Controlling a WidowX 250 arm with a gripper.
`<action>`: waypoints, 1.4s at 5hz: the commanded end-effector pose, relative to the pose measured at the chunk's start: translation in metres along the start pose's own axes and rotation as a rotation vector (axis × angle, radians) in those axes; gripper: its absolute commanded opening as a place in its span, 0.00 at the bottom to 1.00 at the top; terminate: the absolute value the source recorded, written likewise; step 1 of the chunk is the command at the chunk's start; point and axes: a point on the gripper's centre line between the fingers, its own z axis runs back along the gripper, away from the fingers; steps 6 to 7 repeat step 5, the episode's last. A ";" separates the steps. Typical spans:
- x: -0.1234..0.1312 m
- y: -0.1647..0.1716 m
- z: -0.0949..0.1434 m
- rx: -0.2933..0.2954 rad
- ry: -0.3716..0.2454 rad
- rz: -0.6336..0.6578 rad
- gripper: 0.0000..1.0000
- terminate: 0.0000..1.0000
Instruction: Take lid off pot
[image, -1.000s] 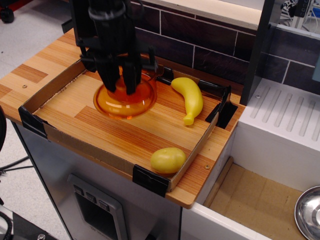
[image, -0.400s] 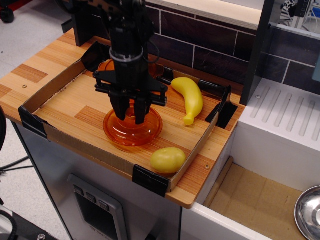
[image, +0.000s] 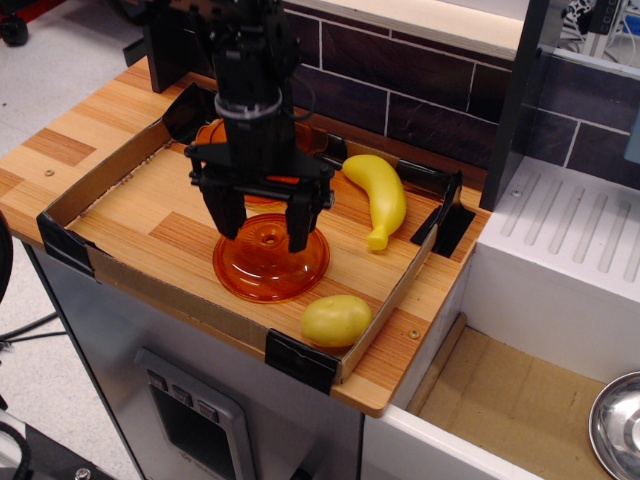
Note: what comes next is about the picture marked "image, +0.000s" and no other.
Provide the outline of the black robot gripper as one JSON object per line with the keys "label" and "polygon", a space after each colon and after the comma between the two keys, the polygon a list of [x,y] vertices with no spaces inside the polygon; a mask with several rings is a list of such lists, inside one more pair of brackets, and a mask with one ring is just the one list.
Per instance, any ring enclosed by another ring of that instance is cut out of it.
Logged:
{"label": "black robot gripper", "polygon": [[218,232],[238,236],[246,195],[281,200],[289,252],[304,251],[319,214],[334,203],[334,168],[297,144],[296,117],[279,103],[217,102],[215,110],[218,118],[200,129],[185,155]]}

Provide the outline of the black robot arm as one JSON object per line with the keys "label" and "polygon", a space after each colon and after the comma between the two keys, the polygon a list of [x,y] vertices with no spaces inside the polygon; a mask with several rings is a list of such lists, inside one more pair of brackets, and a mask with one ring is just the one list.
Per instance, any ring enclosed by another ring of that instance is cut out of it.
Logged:
{"label": "black robot arm", "polygon": [[299,41],[279,1],[172,1],[196,22],[210,57],[217,93],[214,107],[226,132],[223,143],[192,143],[185,154],[217,230],[237,237],[247,216],[245,197],[286,202],[292,253],[307,247],[322,210],[333,204],[331,166],[296,143],[291,80]]}

